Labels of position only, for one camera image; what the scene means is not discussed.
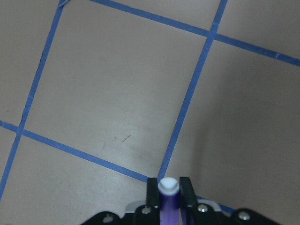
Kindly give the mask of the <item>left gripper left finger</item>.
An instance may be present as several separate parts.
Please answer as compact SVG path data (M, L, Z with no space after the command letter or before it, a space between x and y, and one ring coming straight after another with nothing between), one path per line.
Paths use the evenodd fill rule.
M153 206L154 208L160 207L160 195L158 190L157 178L147 179L146 205Z

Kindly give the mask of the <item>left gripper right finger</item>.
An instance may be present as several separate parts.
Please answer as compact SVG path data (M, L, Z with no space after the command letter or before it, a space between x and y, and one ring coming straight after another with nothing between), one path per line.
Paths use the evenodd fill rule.
M189 177L180 177L180 213L183 225L194 225L196 196Z

